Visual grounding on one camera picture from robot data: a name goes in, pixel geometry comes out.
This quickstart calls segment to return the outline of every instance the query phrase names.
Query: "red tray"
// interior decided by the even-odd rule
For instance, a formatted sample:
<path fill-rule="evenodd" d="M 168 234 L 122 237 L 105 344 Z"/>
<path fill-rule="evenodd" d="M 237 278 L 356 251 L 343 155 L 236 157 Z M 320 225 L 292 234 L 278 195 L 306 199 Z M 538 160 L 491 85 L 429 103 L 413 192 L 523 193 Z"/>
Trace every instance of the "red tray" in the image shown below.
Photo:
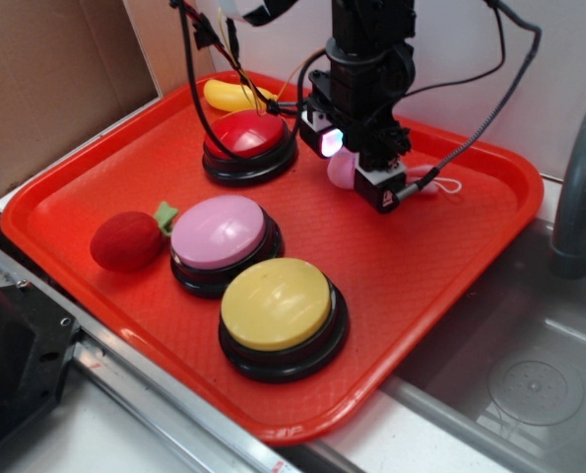
<path fill-rule="evenodd" d="M 253 77 L 274 92 L 281 86 Z M 293 100 L 292 88 L 287 94 L 284 100 Z M 408 166 L 434 164 L 464 141 L 401 121 L 412 130 Z M 316 438 L 352 416 L 542 202 L 533 166 L 486 144 L 444 169 L 463 182 L 459 194 L 414 196 L 380 215 L 354 192 L 331 185 L 327 163 L 302 143 L 284 175 L 230 189 L 204 175 L 202 141 L 189 91 L 180 89 L 26 186 L 3 213 L 2 229 L 116 334 L 273 445 Z M 345 296 L 345 348 L 307 379 L 271 385 L 236 372 L 218 343 L 220 302 L 184 292 L 167 251 L 126 275 L 91 259 L 92 235 L 114 214 L 152 214 L 163 200 L 183 212 L 223 193 L 258 202 L 282 229 L 286 256 L 317 266 Z"/>

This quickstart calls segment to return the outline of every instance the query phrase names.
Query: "cardboard box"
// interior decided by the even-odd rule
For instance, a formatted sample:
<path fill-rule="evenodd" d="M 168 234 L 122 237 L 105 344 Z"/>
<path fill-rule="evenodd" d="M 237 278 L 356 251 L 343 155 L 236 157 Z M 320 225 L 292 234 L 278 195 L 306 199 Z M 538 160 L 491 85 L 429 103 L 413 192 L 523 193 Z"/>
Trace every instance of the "cardboard box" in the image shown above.
<path fill-rule="evenodd" d="M 139 39 L 122 0 L 0 2 L 0 198 L 184 82 L 175 11 L 164 2 L 129 4 L 132 18 L 148 20 Z M 156 57 L 174 44 L 166 60 L 180 62 L 161 78 L 162 91 L 140 41 Z"/>

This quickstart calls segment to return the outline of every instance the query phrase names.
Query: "stainless steel sink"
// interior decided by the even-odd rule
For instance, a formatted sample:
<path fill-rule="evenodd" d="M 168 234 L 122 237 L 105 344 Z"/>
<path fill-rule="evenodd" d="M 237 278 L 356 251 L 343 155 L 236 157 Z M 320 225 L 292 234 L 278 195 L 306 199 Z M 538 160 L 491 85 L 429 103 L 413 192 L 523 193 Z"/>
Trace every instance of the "stainless steel sink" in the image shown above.
<path fill-rule="evenodd" d="M 382 389 L 512 470 L 586 472 L 586 278 L 536 221 Z"/>

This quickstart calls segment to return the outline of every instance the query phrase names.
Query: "faucet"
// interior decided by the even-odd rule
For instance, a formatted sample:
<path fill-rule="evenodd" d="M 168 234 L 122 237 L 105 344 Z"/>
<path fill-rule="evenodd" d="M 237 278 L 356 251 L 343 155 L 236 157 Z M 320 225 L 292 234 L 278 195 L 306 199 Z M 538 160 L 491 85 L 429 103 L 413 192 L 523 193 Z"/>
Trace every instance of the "faucet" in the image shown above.
<path fill-rule="evenodd" d="M 557 205 L 549 267 L 556 276 L 586 276 L 586 115 L 577 133 Z"/>

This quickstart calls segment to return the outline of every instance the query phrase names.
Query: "white wall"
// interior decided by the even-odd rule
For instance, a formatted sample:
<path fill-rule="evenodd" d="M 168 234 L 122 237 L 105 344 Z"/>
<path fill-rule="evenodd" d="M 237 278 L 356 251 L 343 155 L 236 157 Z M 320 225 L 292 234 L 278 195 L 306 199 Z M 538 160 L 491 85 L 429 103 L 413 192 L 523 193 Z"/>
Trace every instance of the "white wall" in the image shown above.
<path fill-rule="evenodd" d="M 586 110 L 586 0 L 506 0 L 522 18 L 542 27 L 540 52 L 518 92 L 482 138 L 531 160 L 540 171 L 563 176 Z M 216 0 L 197 0 L 213 22 Z M 239 26 L 245 69 L 285 79 L 322 47 L 331 34 L 331 2 L 298 0 L 280 19 L 262 28 Z M 414 87 L 485 71 L 498 60 L 495 20 L 483 0 L 416 0 Z M 532 36 L 504 21 L 506 66 L 478 83 L 415 95 L 397 112 L 421 122 L 470 135 L 510 84 Z M 218 70 L 227 69 L 215 57 Z M 326 68 L 325 62 L 318 67 Z"/>

